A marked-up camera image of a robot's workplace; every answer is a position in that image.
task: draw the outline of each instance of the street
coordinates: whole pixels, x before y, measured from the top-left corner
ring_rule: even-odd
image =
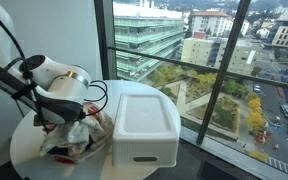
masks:
[[[262,53],[262,55],[263,57],[267,58],[269,53]],[[276,80],[280,80],[281,76],[287,78],[287,75],[285,75],[283,72],[288,69],[288,65],[281,65],[277,62],[270,62],[269,59],[266,58],[262,58],[262,60],[258,61],[256,64],[262,68],[262,71],[258,74],[258,77],[271,79],[272,76],[275,76]],[[267,70],[271,71],[271,75],[265,74]],[[275,86],[263,83],[256,84],[260,85],[261,87],[261,92],[259,95],[261,98],[261,104],[263,106],[263,113],[266,118],[269,119],[269,127],[267,128],[267,131],[271,133],[270,138],[267,139],[265,144],[257,143],[258,149],[263,150],[270,157],[288,164],[288,120],[284,118],[284,115],[279,108],[280,103],[287,104],[283,88],[279,88],[280,93],[278,93],[278,89]],[[281,128],[274,126],[274,119],[276,116],[281,117]],[[279,144],[280,148],[274,150],[273,147],[275,144]]]

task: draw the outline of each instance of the container lid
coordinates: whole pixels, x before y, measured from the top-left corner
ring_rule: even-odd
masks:
[[[113,137],[127,139],[172,138],[174,122],[160,95],[122,94]]]

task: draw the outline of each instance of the red roof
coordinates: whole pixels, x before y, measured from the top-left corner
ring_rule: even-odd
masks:
[[[227,14],[218,11],[199,11],[193,14],[193,16],[223,16],[228,17]]]

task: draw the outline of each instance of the autumn tree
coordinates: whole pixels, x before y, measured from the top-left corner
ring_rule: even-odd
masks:
[[[259,152],[258,150],[252,151],[248,155],[251,156],[252,158],[257,159],[259,161],[262,161],[264,163],[267,162],[267,155]]]
[[[256,98],[258,98],[258,94],[255,93],[255,92],[250,92],[250,93],[247,94],[247,100],[248,101],[250,101],[252,99],[256,99]]]
[[[261,107],[261,99],[260,98],[252,99],[247,103],[247,105],[252,110],[259,109]]]
[[[265,120],[262,112],[259,110],[251,111],[245,122],[248,126],[252,127],[253,131],[261,131],[265,126]]]

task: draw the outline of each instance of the black window mullion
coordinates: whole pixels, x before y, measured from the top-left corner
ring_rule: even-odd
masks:
[[[245,15],[246,12],[248,10],[249,4],[250,4],[251,0],[241,0],[240,4],[238,6],[237,9],[237,13],[235,16],[235,20],[234,20],[234,24],[229,36],[229,39],[227,41],[227,45],[226,45],[226,49],[223,55],[223,59],[222,59],[222,63],[220,65],[219,71],[217,73],[216,76],[216,80],[215,83],[213,85],[213,90],[212,90],[212,94],[208,103],[208,106],[206,108],[206,112],[205,112],[205,116],[203,118],[203,122],[197,137],[197,144],[202,144],[203,139],[205,137],[205,133],[208,127],[208,124],[211,120],[212,114],[213,114],[213,110],[218,98],[218,95],[220,93],[223,81],[224,81],[224,77],[226,75],[238,36],[240,34],[240,31],[242,29],[243,26],[243,22],[245,19]]]

